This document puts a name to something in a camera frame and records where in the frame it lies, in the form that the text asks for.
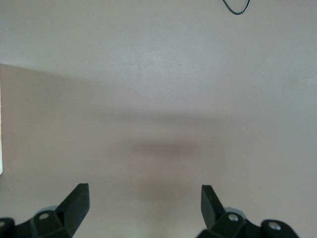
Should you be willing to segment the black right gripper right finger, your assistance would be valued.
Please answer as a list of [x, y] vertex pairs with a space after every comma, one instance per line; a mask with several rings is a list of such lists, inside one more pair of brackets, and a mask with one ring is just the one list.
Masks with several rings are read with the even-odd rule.
[[210, 185], [202, 185], [201, 213], [206, 229], [199, 238], [297, 238], [285, 222], [264, 220], [260, 226], [251, 223], [242, 211], [224, 208]]

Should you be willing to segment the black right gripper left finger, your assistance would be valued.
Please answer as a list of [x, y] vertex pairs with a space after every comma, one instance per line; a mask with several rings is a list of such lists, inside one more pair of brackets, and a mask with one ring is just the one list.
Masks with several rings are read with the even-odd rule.
[[89, 211], [89, 185], [78, 184], [57, 206], [42, 209], [29, 220], [15, 224], [0, 219], [2, 238], [72, 238]]

